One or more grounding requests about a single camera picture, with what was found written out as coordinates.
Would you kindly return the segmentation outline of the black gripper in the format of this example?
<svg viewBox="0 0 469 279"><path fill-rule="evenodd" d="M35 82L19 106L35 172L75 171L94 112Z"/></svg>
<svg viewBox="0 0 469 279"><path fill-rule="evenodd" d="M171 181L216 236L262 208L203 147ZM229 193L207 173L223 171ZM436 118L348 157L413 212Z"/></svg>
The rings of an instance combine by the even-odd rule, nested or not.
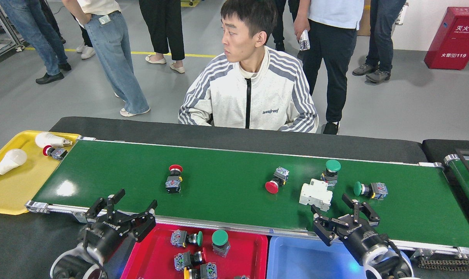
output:
<svg viewBox="0 0 469 279"><path fill-rule="evenodd" d="M115 195L98 198L86 212L87 219L97 223L80 230L78 257L90 264L124 265L135 242L141 242L155 227L158 201L153 200L144 212L124 214L114 210L124 195L125 189L120 189ZM103 209L107 213L97 218Z"/></svg>
<svg viewBox="0 0 469 279"><path fill-rule="evenodd" d="M314 232L327 246L339 238L361 266L381 262L389 249L385 240L371 227L379 224L379 215L369 203L351 199L346 193L342 200L353 211L351 215L345 215L344 220L326 217L320 208L311 205ZM366 222L360 218L361 212L367 217Z"/></svg>

